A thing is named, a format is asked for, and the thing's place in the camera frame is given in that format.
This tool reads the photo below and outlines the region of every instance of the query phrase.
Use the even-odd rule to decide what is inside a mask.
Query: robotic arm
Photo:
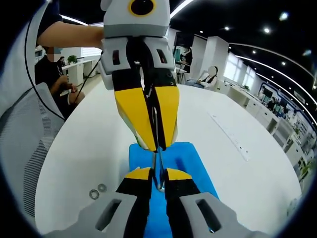
[[[152,180],[165,193],[173,237],[267,237],[240,225],[234,211],[211,194],[200,193],[189,174],[163,167],[161,149],[176,139],[179,105],[175,62],[164,38],[170,22],[169,1],[102,0],[101,8],[107,12],[100,72],[106,88],[114,90],[118,112],[139,145],[153,151],[153,167],[130,172],[116,192],[82,210],[76,224],[46,237],[142,238]],[[137,64],[144,72],[144,89]]]

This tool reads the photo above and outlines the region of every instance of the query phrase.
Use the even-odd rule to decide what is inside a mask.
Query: ceiling light
[[[259,50],[262,50],[262,51],[270,52],[270,53],[275,54],[275,55],[277,55],[277,56],[281,56],[281,57],[287,59],[288,61],[290,61],[290,62],[296,64],[296,65],[297,65],[298,67],[300,67],[303,71],[305,71],[307,74],[309,74],[312,78],[315,78],[315,76],[314,76],[309,70],[307,70],[305,67],[303,67],[302,65],[300,65],[299,63],[297,63],[296,61],[290,59],[289,57],[287,57],[287,56],[285,56],[285,55],[282,55],[282,54],[279,54],[279,53],[277,53],[277,52],[275,52],[275,51],[271,51],[271,50],[268,50],[268,49],[266,49],[266,48],[262,48],[262,47],[258,47],[258,46],[253,46],[253,45],[248,45],[248,44],[240,44],[240,43],[233,43],[233,42],[231,42],[230,44],[231,44],[231,45],[236,45],[236,46],[251,47],[251,48],[253,48],[253,49],[259,49]]]
[[[291,99],[292,99],[292,98],[295,99],[295,101],[296,101],[299,105],[301,105],[301,106],[306,110],[306,112],[308,113],[308,115],[312,118],[312,121],[313,121],[315,124],[317,124],[317,122],[316,122],[315,118],[313,117],[313,115],[307,110],[307,108],[305,108],[305,106],[302,104],[302,102],[300,102],[293,94],[291,94],[290,92],[288,92],[286,89],[282,88],[282,87],[281,87],[280,85],[278,85],[277,83],[275,83],[275,82],[273,82],[272,80],[268,79],[267,77],[265,77],[265,76],[263,76],[263,75],[261,75],[261,74],[259,74],[259,73],[257,73],[257,75],[260,76],[260,77],[262,77],[262,78],[265,78],[266,80],[272,82],[272,83],[275,84],[276,86],[278,86],[278,87],[280,87],[281,89],[283,89],[283,91],[285,91],[285,93],[289,94],[289,96],[291,97]]]
[[[86,24],[85,22],[76,20],[76,19],[74,19],[74,18],[71,18],[71,17],[68,17],[68,16],[64,16],[64,15],[61,15],[61,17],[62,17],[63,19],[66,19],[66,20],[73,21],[73,22],[76,22],[76,23],[81,24],[81,25],[84,25],[84,26],[88,26],[88,24]]]
[[[281,15],[279,16],[280,21],[284,21],[288,18],[288,13],[287,12],[282,12]]]
[[[264,64],[264,63],[255,61],[255,60],[253,60],[253,59],[245,58],[245,57],[242,57],[242,56],[236,56],[236,57],[241,58],[241,59],[245,59],[245,60],[249,60],[249,61],[252,61],[252,62],[254,62],[254,63],[258,63],[258,64],[260,64],[260,65],[263,65],[263,66],[265,66],[265,67],[267,67],[267,68],[270,68],[270,69],[274,70],[275,72],[278,72],[279,74],[283,75],[284,77],[286,77],[287,79],[289,79],[289,80],[291,80],[293,83],[295,83],[295,84],[296,84],[300,89],[302,89],[302,90],[311,98],[311,100],[317,105],[317,101],[315,100],[315,98],[314,98],[312,95],[310,95],[309,92],[307,92],[307,90],[306,90],[305,88],[303,88],[298,82],[296,82],[294,79],[290,78],[290,77],[287,76],[286,74],[284,74],[284,73],[278,71],[278,70],[275,69],[275,68],[272,68],[271,66],[268,66],[268,65],[266,65],[266,64]]]
[[[188,4],[190,4],[194,0],[185,0],[182,2],[171,14],[170,19],[172,19],[177,13],[179,13],[184,7],[186,7]]]
[[[305,50],[304,53],[302,54],[303,56],[309,56],[312,54],[311,50]]]
[[[264,32],[267,33],[267,34],[269,34],[269,33],[271,32],[271,30],[266,27],[266,28],[264,28]]]

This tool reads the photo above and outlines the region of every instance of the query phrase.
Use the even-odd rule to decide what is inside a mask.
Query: black cable
[[[100,61],[100,59],[101,59],[101,57],[99,58],[99,60],[97,61],[97,63],[96,63],[95,66],[93,67],[93,69],[90,71],[90,73],[88,74],[88,76],[85,78],[85,81],[84,81],[83,85],[81,86],[81,89],[79,90],[79,93],[77,94],[77,97],[76,97],[74,103],[77,101],[77,98],[78,98],[79,94],[81,93],[81,90],[83,90],[87,79],[89,78],[89,76],[93,73],[93,71],[94,71],[95,68],[97,67],[97,65],[98,65],[98,63],[99,63],[99,61]]]
[[[27,30],[26,30],[25,42],[24,42],[24,61],[25,61],[25,66],[26,66],[26,72],[27,72],[27,74],[28,74],[28,76],[29,76],[29,80],[30,80],[30,82],[31,82],[31,84],[32,84],[32,88],[34,89],[36,95],[38,96],[38,98],[40,99],[40,101],[41,101],[41,103],[44,105],[44,107],[46,107],[46,109],[49,110],[51,113],[53,113],[55,116],[59,117],[60,119],[62,119],[62,120],[64,120],[64,121],[66,121],[65,118],[61,117],[59,114],[57,114],[56,112],[54,112],[52,109],[50,109],[50,108],[44,103],[44,101],[42,100],[42,98],[41,98],[41,96],[40,96],[38,90],[35,88],[35,85],[34,85],[34,83],[33,83],[33,81],[32,81],[32,77],[31,77],[30,72],[29,72],[28,62],[27,62],[27,59],[26,59],[27,38],[28,38],[29,29],[30,29],[30,25],[31,25],[32,19],[33,19],[33,18],[31,18],[31,20],[30,20],[30,22],[29,22],[29,24],[28,24],[28,28],[27,28]]]

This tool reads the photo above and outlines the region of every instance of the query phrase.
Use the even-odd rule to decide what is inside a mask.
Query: window
[[[255,79],[256,79],[256,72],[252,70],[250,67],[248,67],[246,75],[244,76],[243,85],[247,85],[251,89]]]
[[[241,67],[242,67],[242,60],[234,56],[234,54],[229,53],[223,76],[235,82],[238,82],[240,72],[241,72]]]
[[[80,57],[100,56],[101,50],[94,47],[82,47]]]

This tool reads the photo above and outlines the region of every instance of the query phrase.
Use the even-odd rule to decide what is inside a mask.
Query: white desk
[[[238,85],[224,83],[222,81],[217,83],[216,88],[217,92],[227,95],[237,104],[245,108],[268,132],[271,134],[274,133],[280,122],[280,118],[264,106],[258,98],[243,90]]]
[[[177,141],[195,145],[220,200],[236,211],[241,224],[269,234],[277,231],[290,201],[301,195],[281,147],[225,95],[185,85],[179,89]],[[129,171],[128,150],[136,141],[120,118],[113,95],[102,82],[97,85],[53,142],[35,197],[35,220],[41,233],[74,224],[80,210],[94,202],[88,196],[91,189],[104,183],[115,191]],[[248,160],[234,143],[248,151]]]
[[[62,67],[63,73],[66,75],[68,69],[68,81],[76,86],[80,85],[84,81],[84,76],[88,75],[92,70],[92,63],[94,60],[85,60],[78,63],[73,63]]]

